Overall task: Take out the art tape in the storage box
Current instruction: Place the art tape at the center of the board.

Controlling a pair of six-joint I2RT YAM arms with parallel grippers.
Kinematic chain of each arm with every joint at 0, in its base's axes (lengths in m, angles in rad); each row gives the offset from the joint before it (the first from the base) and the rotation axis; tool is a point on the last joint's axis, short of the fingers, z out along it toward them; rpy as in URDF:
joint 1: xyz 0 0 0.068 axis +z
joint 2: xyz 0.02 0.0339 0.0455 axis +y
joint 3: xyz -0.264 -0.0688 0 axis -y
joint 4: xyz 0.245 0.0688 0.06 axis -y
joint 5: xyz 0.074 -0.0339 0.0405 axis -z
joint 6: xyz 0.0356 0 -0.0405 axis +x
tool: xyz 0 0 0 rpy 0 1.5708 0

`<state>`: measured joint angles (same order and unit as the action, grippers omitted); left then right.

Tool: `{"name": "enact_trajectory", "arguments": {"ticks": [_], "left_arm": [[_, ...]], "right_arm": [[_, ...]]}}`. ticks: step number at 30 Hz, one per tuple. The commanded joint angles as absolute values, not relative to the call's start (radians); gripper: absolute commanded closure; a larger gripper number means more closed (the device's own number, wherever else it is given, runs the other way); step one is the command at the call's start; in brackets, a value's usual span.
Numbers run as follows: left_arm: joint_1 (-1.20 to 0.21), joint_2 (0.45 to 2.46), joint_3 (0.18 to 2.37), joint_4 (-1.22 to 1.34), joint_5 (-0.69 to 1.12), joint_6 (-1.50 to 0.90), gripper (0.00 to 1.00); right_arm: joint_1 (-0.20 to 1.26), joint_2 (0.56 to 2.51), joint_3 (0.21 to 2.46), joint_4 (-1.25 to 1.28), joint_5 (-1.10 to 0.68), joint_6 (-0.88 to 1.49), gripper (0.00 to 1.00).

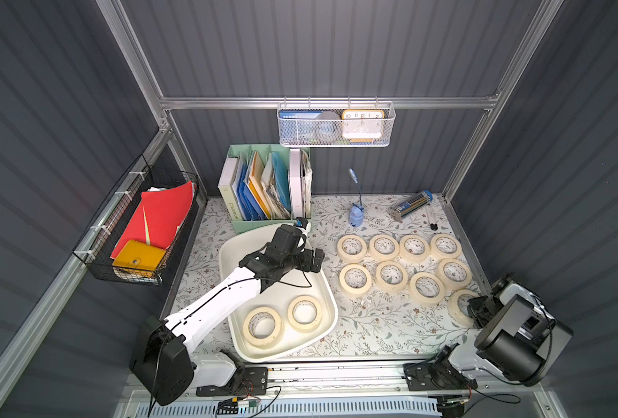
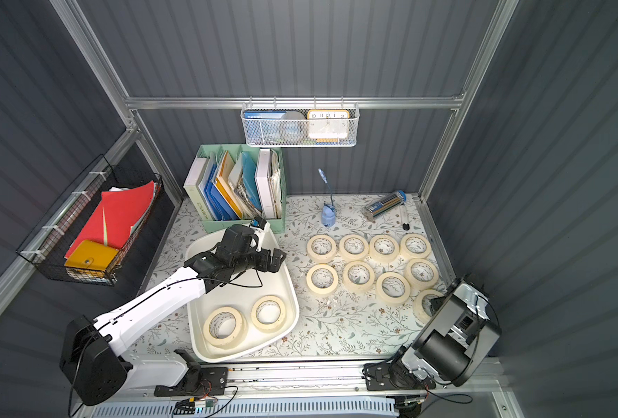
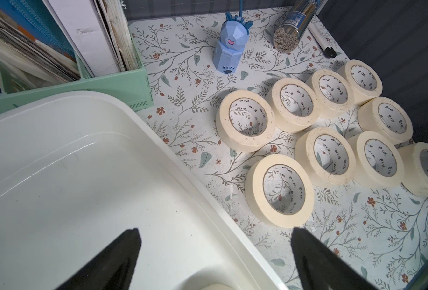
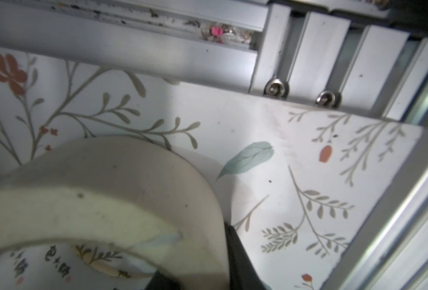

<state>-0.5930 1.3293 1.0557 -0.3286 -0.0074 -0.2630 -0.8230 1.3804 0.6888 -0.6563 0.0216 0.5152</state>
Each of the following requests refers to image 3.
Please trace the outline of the white plastic storage tray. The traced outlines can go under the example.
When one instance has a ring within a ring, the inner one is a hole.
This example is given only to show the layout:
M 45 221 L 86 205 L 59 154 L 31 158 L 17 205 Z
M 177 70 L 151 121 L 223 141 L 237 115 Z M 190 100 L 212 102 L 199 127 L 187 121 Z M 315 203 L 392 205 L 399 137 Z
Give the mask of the white plastic storage tray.
M 0 114 L 0 290 L 53 290 L 134 228 L 133 290 L 285 288 L 120 100 L 80 91 Z

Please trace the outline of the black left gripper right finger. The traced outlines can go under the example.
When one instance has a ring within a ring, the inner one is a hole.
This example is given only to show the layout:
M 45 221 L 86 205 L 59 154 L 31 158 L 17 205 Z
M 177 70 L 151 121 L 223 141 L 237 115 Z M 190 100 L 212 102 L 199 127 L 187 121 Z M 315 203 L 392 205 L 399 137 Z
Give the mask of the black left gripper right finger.
M 304 228 L 293 229 L 291 248 L 304 290 L 375 289 Z

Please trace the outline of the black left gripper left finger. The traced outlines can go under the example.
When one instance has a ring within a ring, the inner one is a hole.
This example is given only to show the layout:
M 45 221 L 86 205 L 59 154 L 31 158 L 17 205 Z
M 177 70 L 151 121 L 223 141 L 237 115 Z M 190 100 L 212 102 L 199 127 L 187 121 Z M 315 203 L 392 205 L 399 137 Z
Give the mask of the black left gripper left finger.
M 140 250 L 139 230 L 125 230 L 58 289 L 128 290 Z

